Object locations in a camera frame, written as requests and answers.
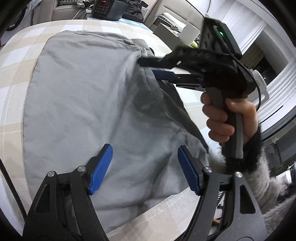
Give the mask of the grey furry right sleeve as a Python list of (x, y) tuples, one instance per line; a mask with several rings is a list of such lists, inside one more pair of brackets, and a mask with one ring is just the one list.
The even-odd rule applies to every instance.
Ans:
[(261, 129), (243, 146), (243, 159), (226, 158), (222, 147), (205, 135), (210, 167), (222, 174), (241, 172), (259, 205), (267, 233), (284, 219), (295, 200), (295, 185), (270, 176), (268, 159), (261, 140)]

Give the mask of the black clothes pile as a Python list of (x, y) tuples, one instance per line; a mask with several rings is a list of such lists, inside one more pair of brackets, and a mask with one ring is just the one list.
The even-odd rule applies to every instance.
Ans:
[(127, 1), (127, 7), (122, 15), (122, 18), (135, 21), (138, 23), (144, 22), (142, 8), (147, 8), (149, 5), (145, 1)]

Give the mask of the black electric cooker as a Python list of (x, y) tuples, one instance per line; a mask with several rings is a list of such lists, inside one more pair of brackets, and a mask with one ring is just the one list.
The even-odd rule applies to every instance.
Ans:
[(119, 21), (128, 6), (127, 1), (96, 0), (91, 14), (94, 18)]

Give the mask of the grey sofa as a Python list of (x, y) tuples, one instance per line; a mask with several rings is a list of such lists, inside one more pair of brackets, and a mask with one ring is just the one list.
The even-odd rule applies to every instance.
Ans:
[(32, 25), (60, 21), (84, 19), (85, 8), (79, 8), (77, 1), (44, 0), (37, 4), (32, 13)]

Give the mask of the grey trousers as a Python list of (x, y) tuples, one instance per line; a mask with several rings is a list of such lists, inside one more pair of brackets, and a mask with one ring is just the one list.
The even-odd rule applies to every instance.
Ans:
[(49, 171), (71, 172), (112, 145), (92, 196), (106, 232), (187, 188), (179, 146), (209, 164), (174, 85), (137, 64), (150, 53), (142, 41), (118, 34), (60, 32), (44, 45), (27, 93), (23, 161), (32, 194)]

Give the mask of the checked beige bed sheet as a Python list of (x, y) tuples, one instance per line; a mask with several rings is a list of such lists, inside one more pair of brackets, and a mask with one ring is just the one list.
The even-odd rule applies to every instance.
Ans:
[[(143, 39), (157, 56), (170, 48), (143, 24), (121, 20), (62, 20), (37, 24), (16, 33), (1, 49), (1, 159), (29, 210), (32, 198), (23, 165), (23, 110), (32, 71), (46, 41), (62, 31), (110, 32)], [(198, 197), (190, 189), (109, 232), (110, 240), (174, 240), (188, 226)]]

